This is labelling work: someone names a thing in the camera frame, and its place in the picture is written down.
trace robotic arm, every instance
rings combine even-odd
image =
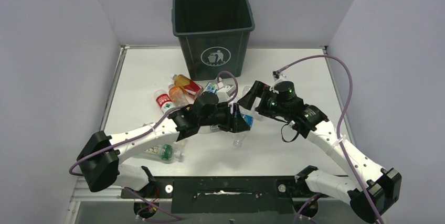
[[[349,204],[363,220],[375,222],[375,214],[346,161],[339,146],[340,141],[343,141],[361,180],[368,185],[366,189],[380,214],[398,200],[401,175],[393,168],[388,171],[373,162],[345,136],[337,139],[335,127],[327,116],[317,107],[304,104],[303,99],[295,94],[293,83],[283,74],[275,74],[275,77],[276,82],[272,86],[256,81],[251,90],[233,106],[227,102],[218,103],[216,95],[205,92],[194,104],[171,113],[155,129],[154,124],[150,124],[109,136],[103,131],[94,133],[77,160],[115,143],[132,141],[79,164],[90,190],[101,191],[110,185],[130,187],[136,191],[143,189],[155,178],[147,167],[124,164],[126,159],[148,148],[190,137],[205,125],[218,125],[221,130],[232,133],[250,130],[239,112],[239,106],[250,110],[255,99],[260,98],[256,107],[260,115],[289,122],[290,127],[321,148],[348,175],[337,177],[308,166],[295,175],[297,186],[339,199]]]

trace white circular logo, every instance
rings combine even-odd
[[[226,64],[231,57],[231,53],[224,47],[210,47],[201,54],[201,61],[211,67],[218,67]]]

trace white table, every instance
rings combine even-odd
[[[255,80],[273,83],[272,71],[297,59],[323,54],[322,49],[248,49],[240,90]],[[180,48],[130,48],[126,51],[119,80],[105,125],[106,134],[129,131],[144,123],[156,122],[162,112],[153,93],[166,89],[172,73],[188,75]],[[340,106],[325,59],[302,62],[284,72],[295,84],[305,103],[316,105],[334,124]],[[317,146],[302,137],[292,143],[281,141],[282,123],[263,119],[255,121],[241,148],[232,145],[232,134],[217,132],[197,134],[188,139],[184,161],[164,164],[131,158],[127,164],[144,165],[154,176],[274,176],[295,175],[308,165],[335,175],[345,173]],[[286,139],[295,132],[284,131]]]

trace dark green trash bin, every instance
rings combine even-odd
[[[255,28],[248,0],[173,0],[172,23],[192,80],[241,75]]]

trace gray wall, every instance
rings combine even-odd
[[[403,177],[388,223],[444,223],[445,0],[354,0],[328,52],[358,147]],[[335,79],[346,99],[347,81]]]
[[[256,22],[250,46],[327,45],[353,0],[249,0]],[[176,45],[172,0],[99,0],[121,44]]]
[[[62,223],[119,44],[97,0],[0,0],[0,223]]]

